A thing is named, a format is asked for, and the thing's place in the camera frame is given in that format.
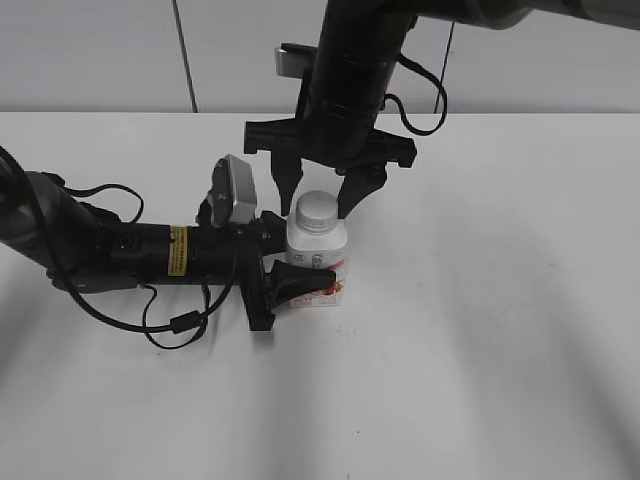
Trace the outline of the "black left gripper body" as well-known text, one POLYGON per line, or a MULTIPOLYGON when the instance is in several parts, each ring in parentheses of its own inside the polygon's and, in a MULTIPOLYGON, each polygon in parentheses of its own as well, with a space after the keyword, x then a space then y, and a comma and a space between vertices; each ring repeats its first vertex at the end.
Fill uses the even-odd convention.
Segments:
POLYGON ((187 278, 196 283, 237 285, 254 332, 272 329, 275 276, 264 259, 285 250, 286 221, 264 210, 247 224, 211 225, 212 207, 200 204, 196 225, 188 229, 187 278))

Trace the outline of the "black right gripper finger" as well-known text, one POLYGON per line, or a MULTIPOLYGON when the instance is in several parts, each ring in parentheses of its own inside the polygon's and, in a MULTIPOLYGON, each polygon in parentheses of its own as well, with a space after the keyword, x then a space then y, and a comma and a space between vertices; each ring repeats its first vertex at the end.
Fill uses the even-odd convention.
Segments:
POLYGON ((295 191, 303 178, 301 158, 287 152, 271 153, 271 176, 280 198, 280 212, 288 216, 295 191))
POLYGON ((380 190, 386 180, 385 164, 368 164, 349 169, 338 194, 338 218, 346 219, 361 201, 380 190))

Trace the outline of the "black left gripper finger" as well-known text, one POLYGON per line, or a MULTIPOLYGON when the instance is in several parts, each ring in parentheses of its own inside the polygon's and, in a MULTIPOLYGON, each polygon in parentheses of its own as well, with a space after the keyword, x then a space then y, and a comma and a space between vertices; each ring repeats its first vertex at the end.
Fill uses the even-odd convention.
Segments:
POLYGON ((302 295, 330 288, 336 282, 336 274, 328 269, 311 269, 275 261, 267 280, 267 306, 274 311, 302 295))

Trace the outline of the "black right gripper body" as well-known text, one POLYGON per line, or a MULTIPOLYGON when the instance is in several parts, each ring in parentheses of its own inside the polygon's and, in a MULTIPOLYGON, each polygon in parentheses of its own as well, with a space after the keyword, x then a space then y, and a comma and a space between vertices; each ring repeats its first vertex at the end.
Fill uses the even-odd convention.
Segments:
POLYGON ((375 128, 394 69, 393 64, 319 69, 278 64, 278 76, 301 81, 295 115, 248 121, 244 152, 267 151, 274 163, 305 159, 343 171, 386 162, 411 167, 414 141, 375 128))

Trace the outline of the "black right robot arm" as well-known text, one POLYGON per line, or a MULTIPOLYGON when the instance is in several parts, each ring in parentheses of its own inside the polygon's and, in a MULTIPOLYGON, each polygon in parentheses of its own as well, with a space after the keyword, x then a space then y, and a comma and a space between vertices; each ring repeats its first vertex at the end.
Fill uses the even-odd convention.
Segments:
POLYGON ((505 30, 534 10, 631 30, 639 27, 636 1, 328 2, 317 45, 284 43, 275 52, 277 74, 301 82, 294 117, 245 125, 245 153, 271 154, 282 215, 290 212, 305 160, 343 176, 341 219, 384 186, 388 163, 413 165, 414 141, 380 131, 375 122, 386 102, 401 102, 388 90, 397 65, 429 81, 441 98, 448 97, 437 76, 402 53, 419 18, 505 30))

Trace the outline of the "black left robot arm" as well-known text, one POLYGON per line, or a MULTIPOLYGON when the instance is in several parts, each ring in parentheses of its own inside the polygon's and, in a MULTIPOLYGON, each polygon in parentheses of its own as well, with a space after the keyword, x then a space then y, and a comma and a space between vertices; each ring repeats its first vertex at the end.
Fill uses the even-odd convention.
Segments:
POLYGON ((330 269, 311 269, 264 259, 286 250, 286 222, 255 212, 250 165, 233 156, 219 159, 211 188, 193 226, 125 222, 88 203, 103 186, 78 190, 58 175, 25 171, 1 152, 1 242, 43 267, 54 287, 68 292, 90 316, 120 330, 152 335, 202 335, 210 315, 238 286, 253 331, 272 328, 274 309, 336 281, 330 269), (88 294, 156 285, 220 285, 216 301, 159 326, 117 320, 88 304, 88 294))

